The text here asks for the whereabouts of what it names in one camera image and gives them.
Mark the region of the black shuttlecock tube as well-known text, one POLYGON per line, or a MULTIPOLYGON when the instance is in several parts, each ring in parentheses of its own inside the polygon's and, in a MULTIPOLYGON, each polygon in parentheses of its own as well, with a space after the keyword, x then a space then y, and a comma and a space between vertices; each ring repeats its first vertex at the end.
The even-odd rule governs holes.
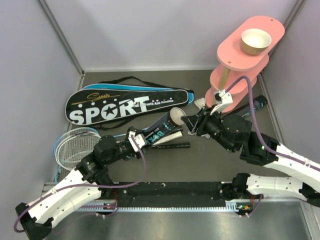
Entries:
MULTIPOLYGON (((268 100, 264 95, 259 95, 253 99, 253 111, 256 112, 262 108, 264 108, 268 104, 268 100)), ((252 114, 252 110, 250 108, 250 104, 247 103, 239 108, 237 108, 235 111, 235 114, 241 117, 247 117, 252 114)))
POLYGON ((186 113, 179 107, 173 107, 152 126, 142 131, 142 134, 148 145, 153 145, 166 135, 184 124, 182 117, 186 113))

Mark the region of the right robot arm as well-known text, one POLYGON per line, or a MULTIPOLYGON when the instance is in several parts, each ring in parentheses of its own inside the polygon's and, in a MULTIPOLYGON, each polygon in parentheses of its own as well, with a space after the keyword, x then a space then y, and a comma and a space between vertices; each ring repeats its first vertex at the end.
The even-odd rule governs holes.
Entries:
POLYGON ((201 110, 181 117, 191 134, 208 135, 229 153, 240 152, 248 164, 285 173, 285 177, 264 177, 239 173, 232 180, 239 198, 247 195, 282 195, 300 199, 315 207, 320 205, 320 165, 299 155, 283 143, 258 130, 252 122, 237 114, 222 116, 201 110))

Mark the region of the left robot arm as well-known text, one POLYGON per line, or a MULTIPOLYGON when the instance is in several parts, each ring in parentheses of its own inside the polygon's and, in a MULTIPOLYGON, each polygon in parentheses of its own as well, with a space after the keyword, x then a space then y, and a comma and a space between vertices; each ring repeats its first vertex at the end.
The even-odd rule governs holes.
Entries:
POLYGON ((107 174, 108 165, 128 157, 143 158, 143 149, 150 146, 147 138, 151 133, 151 128, 131 129, 122 142, 117 142, 112 135, 100 137, 89 154, 60 183, 37 200, 20 203, 15 208, 18 217, 14 231, 26 233, 30 240, 42 240, 80 207, 100 197, 109 198, 115 186, 107 174))

